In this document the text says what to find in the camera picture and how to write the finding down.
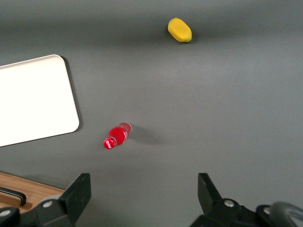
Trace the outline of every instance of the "gray table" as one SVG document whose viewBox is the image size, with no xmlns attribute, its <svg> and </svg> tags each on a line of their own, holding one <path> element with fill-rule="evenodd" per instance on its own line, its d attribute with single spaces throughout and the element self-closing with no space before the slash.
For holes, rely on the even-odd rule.
<svg viewBox="0 0 303 227">
<path fill-rule="evenodd" d="M 81 121 L 1 147 L 0 171 L 61 188 L 90 173 L 77 226 L 189 226 L 202 213 L 199 172 L 249 209 L 303 207 L 302 1 L 0 4 L 0 65 L 65 57 Z M 168 34 L 174 17 L 191 43 Z M 123 121 L 132 135 L 105 150 Z"/>
</svg>

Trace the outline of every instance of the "white plate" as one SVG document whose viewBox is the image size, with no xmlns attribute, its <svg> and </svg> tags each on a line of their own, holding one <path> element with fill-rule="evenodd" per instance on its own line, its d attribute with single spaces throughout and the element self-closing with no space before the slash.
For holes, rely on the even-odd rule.
<svg viewBox="0 0 303 227">
<path fill-rule="evenodd" d="M 0 67 L 0 147 L 75 131 L 64 60 L 49 55 Z"/>
</svg>

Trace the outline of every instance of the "red bottle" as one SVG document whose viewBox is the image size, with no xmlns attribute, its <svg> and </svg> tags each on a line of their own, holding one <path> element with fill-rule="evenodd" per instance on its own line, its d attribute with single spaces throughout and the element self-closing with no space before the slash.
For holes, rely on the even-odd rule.
<svg viewBox="0 0 303 227">
<path fill-rule="evenodd" d="M 129 123 L 123 122 L 109 131 L 107 138 L 104 140 L 104 147 L 106 149 L 112 149 L 115 146 L 121 145 L 127 139 L 132 131 L 132 127 Z"/>
</svg>

